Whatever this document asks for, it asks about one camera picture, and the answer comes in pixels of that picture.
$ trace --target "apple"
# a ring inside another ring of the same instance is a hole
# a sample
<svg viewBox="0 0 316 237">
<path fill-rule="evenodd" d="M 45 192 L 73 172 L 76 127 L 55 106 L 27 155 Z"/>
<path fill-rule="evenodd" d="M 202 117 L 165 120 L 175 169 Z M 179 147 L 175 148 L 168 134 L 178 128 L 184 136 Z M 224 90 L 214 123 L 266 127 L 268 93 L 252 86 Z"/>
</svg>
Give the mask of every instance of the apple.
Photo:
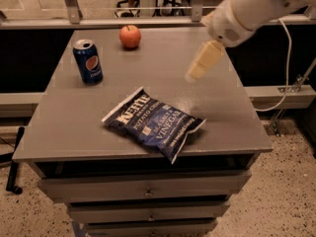
<svg viewBox="0 0 316 237">
<path fill-rule="evenodd" d="M 119 31 L 119 39 L 124 47 L 136 48 L 141 40 L 140 30 L 134 25 L 124 26 Z"/>
</svg>

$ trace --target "blue can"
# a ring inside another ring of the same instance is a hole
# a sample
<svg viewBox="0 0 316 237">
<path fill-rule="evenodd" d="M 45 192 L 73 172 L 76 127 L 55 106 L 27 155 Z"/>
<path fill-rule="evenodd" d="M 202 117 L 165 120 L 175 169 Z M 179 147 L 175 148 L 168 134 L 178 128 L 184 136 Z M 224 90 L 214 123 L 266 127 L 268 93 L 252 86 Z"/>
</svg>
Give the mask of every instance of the blue can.
<svg viewBox="0 0 316 237">
<path fill-rule="evenodd" d="M 79 39 L 73 45 L 73 54 L 78 64 L 82 81 L 95 85 L 102 81 L 103 73 L 98 51 L 90 39 Z"/>
</svg>

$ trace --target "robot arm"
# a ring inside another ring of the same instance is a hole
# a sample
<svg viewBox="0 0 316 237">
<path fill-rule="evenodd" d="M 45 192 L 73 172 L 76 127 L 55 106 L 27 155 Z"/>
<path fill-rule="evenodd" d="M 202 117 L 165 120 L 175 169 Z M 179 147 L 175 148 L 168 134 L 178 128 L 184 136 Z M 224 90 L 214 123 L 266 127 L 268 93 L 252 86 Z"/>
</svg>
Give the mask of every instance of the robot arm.
<svg viewBox="0 0 316 237">
<path fill-rule="evenodd" d="M 315 0 L 224 0 L 202 22 L 214 40 L 233 47 L 249 39 L 263 23 L 315 3 Z"/>
</svg>

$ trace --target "gray cabinet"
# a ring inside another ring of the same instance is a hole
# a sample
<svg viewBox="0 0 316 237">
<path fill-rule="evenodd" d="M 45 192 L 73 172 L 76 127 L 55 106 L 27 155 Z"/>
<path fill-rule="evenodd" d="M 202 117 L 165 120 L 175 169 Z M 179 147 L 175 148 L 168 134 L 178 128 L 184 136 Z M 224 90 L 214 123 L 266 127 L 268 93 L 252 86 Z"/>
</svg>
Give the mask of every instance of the gray cabinet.
<svg viewBox="0 0 316 237">
<path fill-rule="evenodd" d="M 39 188 L 65 203 L 93 236 L 206 233 L 272 145 L 226 53 L 200 83 L 185 81 L 186 67 L 209 39 L 204 28 L 141 33 L 141 47 L 126 51 L 119 30 L 75 31 L 14 159 L 28 162 L 40 176 Z M 96 43 L 105 75 L 99 85 L 80 79 L 71 55 L 78 39 Z M 139 86 L 207 119 L 173 165 L 101 123 Z"/>
</svg>

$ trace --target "chip bag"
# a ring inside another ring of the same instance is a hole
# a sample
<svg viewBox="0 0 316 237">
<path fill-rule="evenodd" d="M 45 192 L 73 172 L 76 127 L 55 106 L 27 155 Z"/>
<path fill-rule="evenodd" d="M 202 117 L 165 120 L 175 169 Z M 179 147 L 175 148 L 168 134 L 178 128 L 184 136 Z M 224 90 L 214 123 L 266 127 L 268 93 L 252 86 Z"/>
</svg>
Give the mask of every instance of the chip bag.
<svg viewBox="0 0 316 237">
<path fill-rule="evenodd" d="M 131 134 L 144 146 L 162 153 L 173 164 L 188 134 L 196 132 L 206 119 L 192 117 L 152 99 L 141 87 L 110 111 L 102 122 Z"/>
</svg>

